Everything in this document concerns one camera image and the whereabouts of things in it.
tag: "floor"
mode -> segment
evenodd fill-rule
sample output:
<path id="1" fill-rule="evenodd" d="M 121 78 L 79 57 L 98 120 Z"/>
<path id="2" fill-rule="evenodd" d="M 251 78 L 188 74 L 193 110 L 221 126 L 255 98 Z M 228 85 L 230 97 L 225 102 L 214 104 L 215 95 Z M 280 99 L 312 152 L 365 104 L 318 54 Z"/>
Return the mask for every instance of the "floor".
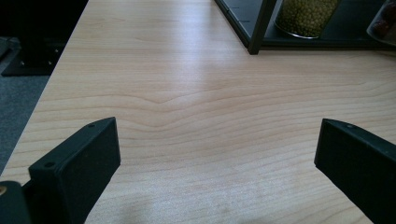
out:
<path id="1" fill-rule="evenodd" d="M 0 73 L 18 51 L 18 40 L 0 37 Z M 49 78 L 0 76 L 0 174 L 3 173 Z"/>

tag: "screw hole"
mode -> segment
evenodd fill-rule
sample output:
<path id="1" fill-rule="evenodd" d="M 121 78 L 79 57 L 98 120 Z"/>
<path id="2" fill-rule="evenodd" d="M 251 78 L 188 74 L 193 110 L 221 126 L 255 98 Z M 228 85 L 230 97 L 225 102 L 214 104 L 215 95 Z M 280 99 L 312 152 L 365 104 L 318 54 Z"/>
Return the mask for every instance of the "screw hole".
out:
<path id="1" fill-rule="evenodd" d="M 45 166 L 46 168 L 50 168 L 50 167 L 52 167 L 52 166 L 54 166 L 54 165 L 55 165 L 55 162 L 49 161 L 49 162 L 47 162 L 44 166 Z"/>
<path id="2" fill-rule="evenodd" d="M 3 194 L 5 194 L 7 191 L 7 187 L 6 186 L 0 186 L 0 196 L 2 196 Z"/>

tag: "jar of dried food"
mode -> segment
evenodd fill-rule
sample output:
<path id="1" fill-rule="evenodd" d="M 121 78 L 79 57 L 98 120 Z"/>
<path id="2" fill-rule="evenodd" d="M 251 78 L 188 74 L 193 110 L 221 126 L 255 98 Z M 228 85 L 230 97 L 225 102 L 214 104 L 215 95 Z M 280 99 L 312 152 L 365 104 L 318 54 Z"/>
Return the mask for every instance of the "jar of dried food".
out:
<path id="1" fill-rule="evenodd" d="M 276 16 L 282 31 L 304 38 L 318 38 L 340 0 L 283 0 Z"/>
<path id="2" fill-rule="evenodd" d="M 379 9 L 367 33 L 374 39 L 396 46 L 396 0 L 388 0 Z"/>

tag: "light wood tabletop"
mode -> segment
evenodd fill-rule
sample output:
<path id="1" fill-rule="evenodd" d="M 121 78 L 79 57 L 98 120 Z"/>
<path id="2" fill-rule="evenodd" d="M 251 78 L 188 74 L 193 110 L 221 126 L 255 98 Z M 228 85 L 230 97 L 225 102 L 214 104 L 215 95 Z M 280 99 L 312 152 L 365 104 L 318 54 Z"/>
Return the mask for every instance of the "light wood tabletop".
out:
<path id="1" fill-rule="evenodd" d="M 395 51 L 250 56 L 212 0 L 91 0 L 1 180 L 116 117 L 86 223 L 370 223 L 315 167 L 320 123 L 396 143 L 395 115 Z"/>

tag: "black metal shelf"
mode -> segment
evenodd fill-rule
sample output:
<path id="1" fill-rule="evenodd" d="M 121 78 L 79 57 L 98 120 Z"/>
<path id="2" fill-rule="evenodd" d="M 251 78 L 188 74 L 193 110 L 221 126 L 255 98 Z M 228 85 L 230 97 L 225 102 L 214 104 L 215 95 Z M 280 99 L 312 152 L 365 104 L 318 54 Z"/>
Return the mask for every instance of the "black metal shelf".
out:
<path id="1" fill-rule="evenodd" d="M 318 39 L 285 34 L 274 21 L 281 0 L 215 0 L 250 54 L 260 49 L 342 48 L 394 49 L 367 35 L 366 29 L 381 8 L 382 1 L 342 0 Z"/>

